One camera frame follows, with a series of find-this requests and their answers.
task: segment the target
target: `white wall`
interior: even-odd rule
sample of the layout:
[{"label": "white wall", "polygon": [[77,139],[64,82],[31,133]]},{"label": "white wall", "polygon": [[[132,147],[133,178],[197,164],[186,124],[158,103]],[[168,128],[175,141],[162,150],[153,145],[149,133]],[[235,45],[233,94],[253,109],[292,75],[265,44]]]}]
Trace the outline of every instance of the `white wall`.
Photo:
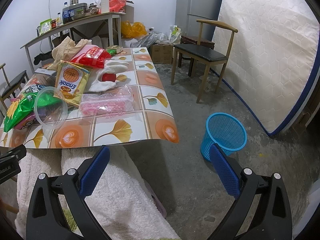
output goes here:
[{"label": "white wall", "polygon": [[[49,0],[13,0],[0,20],[0,63],[5,62],[5,71],[9,80],[18,73],[31,69],[27,56],[21,46],[36,37],[36,28],[41,21],[49,17]],[[50,0],[51,17],[55,18],[62,11],[64,2],[69,0]],[[169,32],[174,24],[176,0],[132,0],[134,2],[134,21],[142,22],[146,27],[154,27],[161,32]],[[92,3],[93,0],[79,0]],[[40,43],[29,48],[32,61],[40,53]],[[50,50],[48,39],[43,40],[41,50]],[[5,87],[5,79],[0,73],[0,92]]]}]

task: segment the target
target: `mattress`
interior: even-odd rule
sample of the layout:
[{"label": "mattress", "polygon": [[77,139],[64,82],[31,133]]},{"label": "mattress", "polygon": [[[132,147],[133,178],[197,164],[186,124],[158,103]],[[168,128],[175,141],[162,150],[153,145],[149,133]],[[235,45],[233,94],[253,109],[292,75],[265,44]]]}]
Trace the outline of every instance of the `mattress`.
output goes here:
[{"label": "mattress", "polygon": [[[268,135],[289,127],[319,77],[319,23],[313,12],[304,0],[222,0],[218,20],[239,30],[225,83]],[[225,54],[230,36],[216,28],[215,50]]]}]

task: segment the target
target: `concrete floor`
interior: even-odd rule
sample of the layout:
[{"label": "concrete floor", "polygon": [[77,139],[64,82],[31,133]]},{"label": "concrete floor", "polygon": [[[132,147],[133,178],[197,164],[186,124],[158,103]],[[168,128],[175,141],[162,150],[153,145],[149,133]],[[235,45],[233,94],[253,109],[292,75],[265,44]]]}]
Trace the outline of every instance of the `concrete floor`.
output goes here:
[{"label": "concrete floor", "polygon": [[[183,61],[182,68],[177,68],[173,86],[170,85],[171,65],[156,65],[175,117],[180,143],[153,140],[126,146],[142,177],[167,209],[168,222],[181,239],[207,239],[233,203],[234,198],[226,193],[218,175],[200,154],[207,117],[214,112],[225,112],[244,125],[248,136],[246,146],[232,157],[256,174],[270,176],[279,172],[282,175],[293,224],[296,223],[307,205],[306,194],[319,176],[320,143],[315,139],[319,138],[319,132],[308,129],[299,139],[290,132],[268,137],[224,83],[217,94],[213,93],[218,80],[213,73],[209,73],[202,101],[196,104],[204,66],[198,63],[196,76],[191,79],[188,63]],[[254,200],[241,232],[249,226],[258,200]]]}]

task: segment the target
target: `red snack package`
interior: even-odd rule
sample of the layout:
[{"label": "red snack package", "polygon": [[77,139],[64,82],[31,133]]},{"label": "red snack package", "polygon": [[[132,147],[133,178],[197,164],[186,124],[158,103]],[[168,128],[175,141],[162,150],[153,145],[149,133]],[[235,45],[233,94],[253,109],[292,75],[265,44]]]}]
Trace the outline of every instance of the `red snack package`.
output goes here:
[{"label": "red snack package", "polygon": [[104,68],[104,61],[110,59],[111,55],[102,48],[95,45],[85,45],[70,62],[90,67]]}]

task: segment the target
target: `black chair seat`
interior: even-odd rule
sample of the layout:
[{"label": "black chair seat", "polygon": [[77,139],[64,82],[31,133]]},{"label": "black chair seat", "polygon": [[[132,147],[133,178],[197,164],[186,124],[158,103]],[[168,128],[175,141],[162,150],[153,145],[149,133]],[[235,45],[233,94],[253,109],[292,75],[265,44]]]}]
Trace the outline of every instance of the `black chair seat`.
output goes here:
[{"label": "black chair seat", "polygon": [[26,70],[21,72],[18,76],[16,76],[12,81],[9,82],[9,86],[6,86],[3,93],[1,94],[1,97],[4,97],[14,86],[21,83],[21,81],[24,79],[26,75]]},{"label": "black chair seat", "polygon": [[177,49],[184,50],[190,54],[200,57],[209,62],[228,60],[227,57],[220,52],[207,47],[196,44],[177,44],[174,46]]}]

